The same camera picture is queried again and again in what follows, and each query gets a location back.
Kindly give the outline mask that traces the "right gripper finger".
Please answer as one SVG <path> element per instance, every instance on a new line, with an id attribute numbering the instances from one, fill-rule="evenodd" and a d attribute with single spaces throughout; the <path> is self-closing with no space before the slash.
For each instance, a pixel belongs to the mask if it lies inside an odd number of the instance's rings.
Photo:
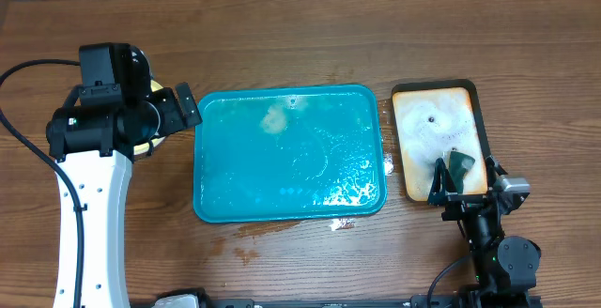
<path id="1" fill-rule="evenodd" d="M 487 181 L 487 192 L 485 196 L 490 197 L 494 192 L 499 192 L 501 190 L 501 185 L 507 172 L 493 155 L 488 155 L 485 158 L 485 169 Z"/>
<path id="2" fill-rule="evenodd" d="M 435 161 L 434 176 L 427 197 L 427 204 L 442 206 L 447 202 L 449 195 L 455 194 L 455 184 L 443 158 Z"/>

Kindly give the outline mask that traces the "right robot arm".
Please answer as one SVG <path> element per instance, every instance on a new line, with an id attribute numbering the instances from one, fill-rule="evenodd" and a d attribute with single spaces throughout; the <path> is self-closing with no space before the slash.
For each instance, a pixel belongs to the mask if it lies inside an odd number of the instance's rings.
<path id="1" fill-rule="evenodd" d="M 520 208 L 531 192 L 523 177 L 510 177 L 494 157 L 485 159 L 486 176 L 492 186 L 486 193 L 464 195 L 458 191 L 458 173 L 444 159 L 435 162 L 434 178 L 427 198 L 432 206 L 443 206 L 441 219 L 455 222 L 469 253 L 443 269 L 425 296 L 427 307 L 540 307 L 541 299 L 529 290 L 536 287 L 536 272 L 542 252 L 530 239 L 505 234 L 501 217 Z M 453 295 L 434 295 L 439 281 L 456 267 L 470 261 L 474 285 L 465 285 Z"/>

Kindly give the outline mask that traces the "green yellow sponge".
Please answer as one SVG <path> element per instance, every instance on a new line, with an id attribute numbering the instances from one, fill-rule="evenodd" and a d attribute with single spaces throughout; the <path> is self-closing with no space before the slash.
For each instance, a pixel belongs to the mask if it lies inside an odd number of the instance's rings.
<path id="1" fill-rule="evenodd" d="M 470 155 L 456 150 L 450 153 L 448 171 L 458 193 L 464 191 L 464 178 L 474 164 L 475 159 Z"/>

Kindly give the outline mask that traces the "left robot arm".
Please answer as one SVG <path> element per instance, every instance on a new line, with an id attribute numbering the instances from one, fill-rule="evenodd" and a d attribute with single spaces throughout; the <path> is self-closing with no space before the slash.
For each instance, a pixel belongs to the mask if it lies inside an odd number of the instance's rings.
<path id="1" fill-rule="evenodd" d="M 56 307 L 127 307 L 125 205 L 137 146 L 202 121 L 192 91 L 152 87 L 146 55 L 128 43 L 79 50 L 82 84 L 46 129 L 60 191 Z"/>

